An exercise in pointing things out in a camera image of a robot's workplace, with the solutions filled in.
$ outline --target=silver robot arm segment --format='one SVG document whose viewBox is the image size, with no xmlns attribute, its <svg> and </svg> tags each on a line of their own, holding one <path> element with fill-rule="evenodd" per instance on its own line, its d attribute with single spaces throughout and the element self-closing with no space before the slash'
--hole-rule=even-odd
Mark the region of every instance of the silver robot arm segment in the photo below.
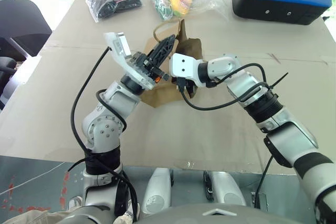
<svg viewBox="0 0 336 224">
<path fill-rule="evenodd" d="M 233 55 L 204 62 L 174 54 L 170 60 L 172 76 L 193 80 L 199 87 L 213 87 L 211 83 L 240 66 Z M 224 81 L 234 98 L 259 82 L 245 70 Z M 317 220 L 332 223 L 336 216 L 336 165 L 319 153 L 315 137 L 265 85 L 256 87 L 239 104 L 267 134 L 264 142 L 275 160 L 282 166 L 295 169 L 306 194 L 315 205 Z"/>
</svg>

